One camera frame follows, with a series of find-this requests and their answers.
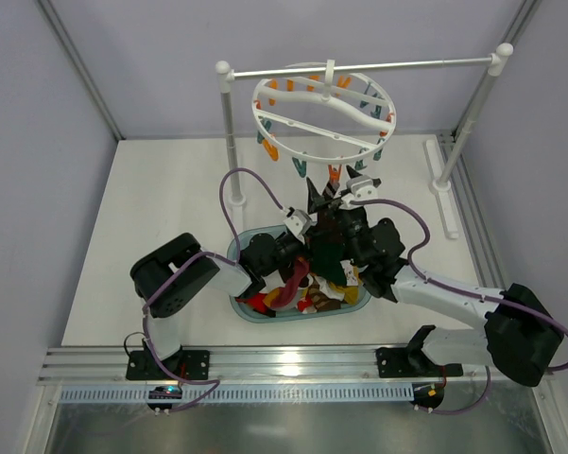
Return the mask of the round white clip hanger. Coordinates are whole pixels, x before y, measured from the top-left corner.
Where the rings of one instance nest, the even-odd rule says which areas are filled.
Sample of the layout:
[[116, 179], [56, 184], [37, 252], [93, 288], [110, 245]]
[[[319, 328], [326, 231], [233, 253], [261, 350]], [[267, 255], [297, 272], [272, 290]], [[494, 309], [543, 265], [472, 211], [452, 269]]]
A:
[[252, 94], [257, 143], [274, 162], [287, 155], [300, 177], [309, 164], [335, 180], [345, 165], [360, 171], [378, 161], [396, 131], [388, 92], [363, 73], [335, 71], [260, 80]]

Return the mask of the purple red striped sock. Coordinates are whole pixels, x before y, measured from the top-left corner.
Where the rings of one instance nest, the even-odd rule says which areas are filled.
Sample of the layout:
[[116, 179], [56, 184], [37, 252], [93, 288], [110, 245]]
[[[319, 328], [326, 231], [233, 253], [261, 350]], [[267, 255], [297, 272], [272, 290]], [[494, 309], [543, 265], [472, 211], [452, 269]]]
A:
[[280, 309], [288, 306], [298, 292], [301, 281], [309, 273], [309, 263], [303, 259], [294, 262], [292, 274], [285, 281], [283, 288], [272, 290], [264, 299], [264, 304], [272, 309]]

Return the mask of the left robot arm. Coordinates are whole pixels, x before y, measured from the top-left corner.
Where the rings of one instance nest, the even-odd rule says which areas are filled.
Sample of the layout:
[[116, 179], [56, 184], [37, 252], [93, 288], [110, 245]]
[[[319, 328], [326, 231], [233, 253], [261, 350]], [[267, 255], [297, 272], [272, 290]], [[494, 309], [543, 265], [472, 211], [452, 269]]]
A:
[[205, 288], [223, 291], [268, 318], [297, 304], [311, 258], [300, 240], [288, 232], [277, 237], [259, 233], [235, 252], [232, 258], [208, 253], [184, 233], [132, 266], [134, 291], [144, 301], [146, 338], [141, 350], [127, 352], [128, 380], [207, 377], [199, 360], [181, 346], [175, 323], [175, 316]]

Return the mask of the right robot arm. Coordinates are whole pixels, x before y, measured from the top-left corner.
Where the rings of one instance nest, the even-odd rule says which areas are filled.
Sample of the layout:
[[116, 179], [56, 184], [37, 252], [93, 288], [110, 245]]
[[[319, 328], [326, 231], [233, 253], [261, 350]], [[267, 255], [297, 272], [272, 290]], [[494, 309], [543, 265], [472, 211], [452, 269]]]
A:
[[[352, 167], [347, 171], [350, 179], [342, 191], [318, 191], [313, 182], [306, 183], [308, 212], [318, 217], [306, 234], [315, 270], [342, 278], [342, 264], [350, 261], [370, 296], [424, 307], [466, 324], [464, 330], [421, 327], [408, 344], [412, 360], [493, 366], [520, 385], [539, 385], [567, 335], [536, 294], [520, 284], [473, 287], [418, 267], [413, 256], [431, 238], [425, 221], [406, 205], [379, 198], [379, 180]], [[390, 218], [370, 225], [366, 209], [376, 204], [415, 219], [422, 241], [407, 249]]]

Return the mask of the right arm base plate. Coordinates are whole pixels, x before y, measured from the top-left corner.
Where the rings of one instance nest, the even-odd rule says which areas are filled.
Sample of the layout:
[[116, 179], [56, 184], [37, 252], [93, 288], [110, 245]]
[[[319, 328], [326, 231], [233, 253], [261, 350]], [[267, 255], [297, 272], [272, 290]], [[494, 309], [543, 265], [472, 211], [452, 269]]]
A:
[[407, 347], [380, 347], [375, 351], [378, 375], [381, 378], [443, 378], [463, 376], [458, 363], [437, 365], [420, 350]]

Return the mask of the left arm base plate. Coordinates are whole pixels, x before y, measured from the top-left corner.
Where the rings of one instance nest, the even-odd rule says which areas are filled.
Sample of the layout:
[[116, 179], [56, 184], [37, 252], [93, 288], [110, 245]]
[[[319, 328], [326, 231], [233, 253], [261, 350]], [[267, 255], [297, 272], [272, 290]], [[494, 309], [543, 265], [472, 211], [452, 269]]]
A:
[[[163, 359], [162, 364], [173, 375], [186, 380], [207, 380], [210, 366], [208, 350], [183, 350], [169, 358]], [[155, 362], [148, 349], [132, 351], [126, 371], [126, 380], [148, 381], [169, 379]]]

